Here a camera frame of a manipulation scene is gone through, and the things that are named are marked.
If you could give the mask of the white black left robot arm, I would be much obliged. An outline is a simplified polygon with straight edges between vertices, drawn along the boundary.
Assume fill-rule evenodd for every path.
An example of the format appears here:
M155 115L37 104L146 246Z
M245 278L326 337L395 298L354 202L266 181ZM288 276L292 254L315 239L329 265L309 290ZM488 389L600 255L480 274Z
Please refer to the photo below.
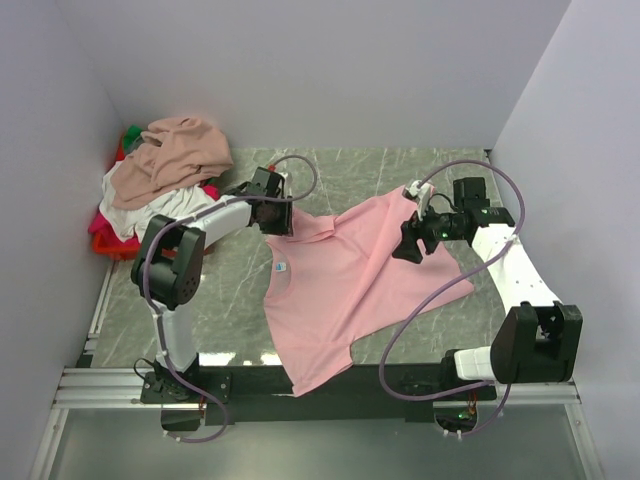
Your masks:
M273 166L211 205L177 218L152 217L131 270L147 301L158 342L154 370L176 401L200 388L199 359L187 304L200 285L205 251L223 237L256 225L266 235L290 236L293 195L288 175Z

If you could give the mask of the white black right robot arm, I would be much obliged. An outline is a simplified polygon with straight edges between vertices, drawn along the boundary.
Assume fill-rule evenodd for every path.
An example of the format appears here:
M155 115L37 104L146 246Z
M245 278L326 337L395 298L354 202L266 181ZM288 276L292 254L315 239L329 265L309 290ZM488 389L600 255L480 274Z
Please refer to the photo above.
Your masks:
M438 212L427 182L413 181L404 196L417 210L401 226L396 259L414 264L446 241L466 242L487 264L506 318L489 346L454 352L454 365L441 371L444 395L460 399L474 381L555 383L571 379L583 317L548 288L519 240L516 223L504 207L491 204L481 177L454 181L450 209Z

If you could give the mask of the pink t shirt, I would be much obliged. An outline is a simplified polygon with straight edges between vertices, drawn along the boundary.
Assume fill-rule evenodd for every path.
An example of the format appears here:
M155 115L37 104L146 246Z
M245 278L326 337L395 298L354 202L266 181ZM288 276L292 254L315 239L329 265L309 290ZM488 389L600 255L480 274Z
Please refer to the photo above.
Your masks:
M294 396L351 367L353 342L403 321L460 275L444 246L418 264L393 258L415 210L396 188L340 215L294 209L292 235L267 237L273 266L264 311Z

